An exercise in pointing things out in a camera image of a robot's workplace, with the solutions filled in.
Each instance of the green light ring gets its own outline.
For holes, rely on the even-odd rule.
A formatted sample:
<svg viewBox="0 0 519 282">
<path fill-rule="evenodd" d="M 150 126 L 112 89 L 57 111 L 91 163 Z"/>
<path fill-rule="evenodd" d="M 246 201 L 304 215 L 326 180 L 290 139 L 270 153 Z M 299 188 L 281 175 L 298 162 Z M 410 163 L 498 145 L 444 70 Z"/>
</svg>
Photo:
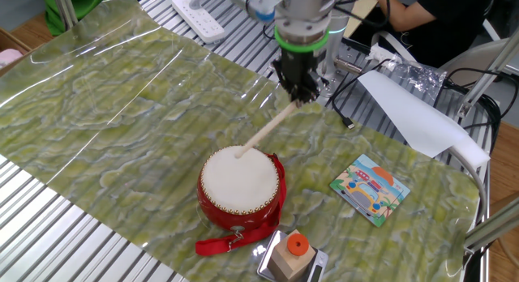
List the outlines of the green light ring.
<svg viewBox="0 0 519 282">
<path fill-rule="evenodd" d="M 292 44 L 284 41 L 281 38 L 281 36 L 279 35 L 279 32 L 277 31 L 277 26 L 274 28 L 274 36 L 276 37 L 276 41 L 277 41 L 277 43 L 279 43 L 279 46 L 281 46 L 283 49 L 286 49 L 286 50 L 289 50 L 289 51 L 295 52 L 295 53 L 307 53 L 307 52 L 312 52 L 314 50 L 317 50 L 317 49 L 320 49 L 321 47 L 323 47 L 326 44 L 326 42 L 328 42 L 329 32 L 328 32 L 328 30 L 326 30 L 326 34 L 324 34 L 323 39 L 319 40 L 319 42 L 316 42 L 312 45 L 306 45 L 306 46 L 292 45 Z"/>
</svg>

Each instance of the red strap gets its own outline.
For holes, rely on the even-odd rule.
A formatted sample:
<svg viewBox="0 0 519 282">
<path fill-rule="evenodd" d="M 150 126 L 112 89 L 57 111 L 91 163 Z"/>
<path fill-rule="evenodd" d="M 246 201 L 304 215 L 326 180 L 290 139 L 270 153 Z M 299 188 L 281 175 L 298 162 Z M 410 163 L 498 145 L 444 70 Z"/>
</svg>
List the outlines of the red strap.
<svg viewBox="0 0 519 282">
<path fill-rule="evenodd" d="M 283 208 L 283 203 L 286 198 L 286 184 L 285 184 L 285 169 L 283 168 L 283 164 L 277 159 L 276 155 L 267 155 L 270 157 L 276 166 L 277 173 L 279 174 L 279 183 L 280 183 L 280 197 L 279 203 L 277 204 L 276 210 L 271 215 L 271 218 L 261 224 L 257 229 L 253 229 L 249 232 L 242 233 L 243 239 L 236 241 L 229 248 L 229 243 L 236 239 L 235 235 L 230 235 L 228 237 L 222 238 L 212 238 L 205 241 L 198 241 L 195 245 L 195 251 L 199 255 L 209 256 L 213 254 L 221 254 L 228 252 L 229 250 L 236 249 L 240 246 L 246 246 L 250 243 L 260 241 L 269 235 L 271 235 L 274 230 L 276 230 L 279 225 L 279 220 L 281 218 L 281 209 Z"/>
</svg>

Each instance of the pink object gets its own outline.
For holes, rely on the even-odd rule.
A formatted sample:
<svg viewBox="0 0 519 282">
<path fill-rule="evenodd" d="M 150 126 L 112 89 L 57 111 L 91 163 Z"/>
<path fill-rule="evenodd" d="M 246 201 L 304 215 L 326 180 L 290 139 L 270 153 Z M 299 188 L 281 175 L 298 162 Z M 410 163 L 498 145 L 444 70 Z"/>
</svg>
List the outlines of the pink object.
<svg viewBox="0 0 519 282">
<path fill-rule="evenodd" d="M 14 60 L 21 58 L 23 55 L 20 51 L 14 49 L 7 49 L 0 52 L 0 68 L 8 65 Z"/>
</svg>

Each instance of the drum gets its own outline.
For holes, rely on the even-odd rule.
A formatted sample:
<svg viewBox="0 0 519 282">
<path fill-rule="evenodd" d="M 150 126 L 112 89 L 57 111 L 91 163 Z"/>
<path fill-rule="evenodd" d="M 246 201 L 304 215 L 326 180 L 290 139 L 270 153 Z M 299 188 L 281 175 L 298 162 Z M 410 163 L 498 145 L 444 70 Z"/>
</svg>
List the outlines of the drum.
<svg viewBox="0 0 519 282">
<path fill-rule="evenodd" d="M 214 153 L 198 180 L 198 200 L 214 224 L 233 232 L 257 229 L 274 213 L 280 199 L 280 176 L 267 155 L 252 148 L 241 158 L 239 146 Z"/>
</svg>

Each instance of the black shirt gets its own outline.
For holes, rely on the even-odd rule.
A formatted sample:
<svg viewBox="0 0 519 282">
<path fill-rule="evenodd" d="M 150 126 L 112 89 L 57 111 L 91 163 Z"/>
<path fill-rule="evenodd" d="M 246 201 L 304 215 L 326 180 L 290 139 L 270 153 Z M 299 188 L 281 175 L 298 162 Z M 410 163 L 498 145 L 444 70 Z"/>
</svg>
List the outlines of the black shirt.
<svg viewBox="0 0 519 282">
<path fill-rule="evenodd" d="M 491 0 L 418 0 L 436 20 L 408 31 L 414 58 L 440 67 L 466 51 L 482 29 Z"/>
</svg>

